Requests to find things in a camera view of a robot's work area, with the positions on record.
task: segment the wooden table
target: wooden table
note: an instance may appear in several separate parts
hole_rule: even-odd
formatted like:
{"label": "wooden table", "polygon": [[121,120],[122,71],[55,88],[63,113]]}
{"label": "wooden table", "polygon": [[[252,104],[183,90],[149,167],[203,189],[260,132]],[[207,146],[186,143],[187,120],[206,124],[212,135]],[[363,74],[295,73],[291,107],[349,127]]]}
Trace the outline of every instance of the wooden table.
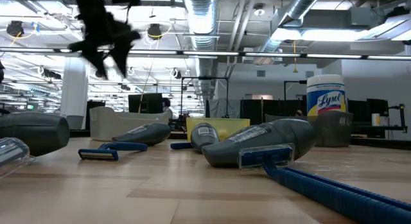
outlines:
{"label": "wooden table", "polygon": [[[1,223],[352,223],[263,171],[212,168],[170,142],[107,162],[77,154],[100,142],[71,139],[0,180]],[[314,148],[295,167],[411,202],[411,151]]]}

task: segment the lysol logo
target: lysol logo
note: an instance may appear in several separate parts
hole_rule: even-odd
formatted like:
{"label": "lysol logo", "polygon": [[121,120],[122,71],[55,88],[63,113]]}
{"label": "lysol logo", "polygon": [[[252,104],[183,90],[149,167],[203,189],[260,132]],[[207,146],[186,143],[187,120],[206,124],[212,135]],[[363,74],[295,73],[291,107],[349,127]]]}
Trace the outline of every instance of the lysol logo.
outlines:
{"label": "lysol logo", "polygon": [[341,108],[341,97],[342,93],[335,91],[320,96],[317,101],[317,113]]}

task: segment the wipes canister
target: wipes canister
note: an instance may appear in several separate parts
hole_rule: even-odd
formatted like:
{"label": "wipes canister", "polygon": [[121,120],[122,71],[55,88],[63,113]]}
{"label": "wipes canister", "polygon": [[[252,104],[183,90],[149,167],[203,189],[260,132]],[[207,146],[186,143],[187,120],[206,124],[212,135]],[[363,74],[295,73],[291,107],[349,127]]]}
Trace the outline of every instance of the wipes canister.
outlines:
{"label": "wipes canister", "polygon": [[307,115],[337,110],[345,112],[344,78],[337,74],[313,76],[307,80]]}

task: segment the yellow box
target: yellow box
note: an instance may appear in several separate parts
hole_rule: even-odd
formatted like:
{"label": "yellow box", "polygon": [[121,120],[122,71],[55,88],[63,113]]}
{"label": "yellow box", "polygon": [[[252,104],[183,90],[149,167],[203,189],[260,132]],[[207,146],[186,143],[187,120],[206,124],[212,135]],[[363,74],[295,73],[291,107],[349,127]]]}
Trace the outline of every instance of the yellow box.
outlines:
{"label": "yellow box", "polygon": [[220,141],[224,140],[238,130],[250,126],[250,119],[236,118],[187,118],[187,138],[191,141],[191,131],[200,123],[209,123],[218,133]]}

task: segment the transparent plastic packaging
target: transparent plastic packaging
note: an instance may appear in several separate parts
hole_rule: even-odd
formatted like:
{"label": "transparent plastic packaging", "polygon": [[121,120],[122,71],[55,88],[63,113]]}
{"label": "transparent plastic packaging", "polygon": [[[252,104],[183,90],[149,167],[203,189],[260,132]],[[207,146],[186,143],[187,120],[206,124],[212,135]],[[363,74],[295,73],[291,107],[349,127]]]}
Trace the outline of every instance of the transparent plastic packaging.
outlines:
{"label": "transparent plastic packaging", "polygon": [[238,166],[242,171],[259,169],[268,157],[277,168],[283,168],[293,165],[294,153],[293,143],[244,148],[238,153]]}
{"label": "transparent plastic packaging", "polygon": [[30,150],[26,144],[14,137],[0,139],[0,179],[26,166],[30,161]]}

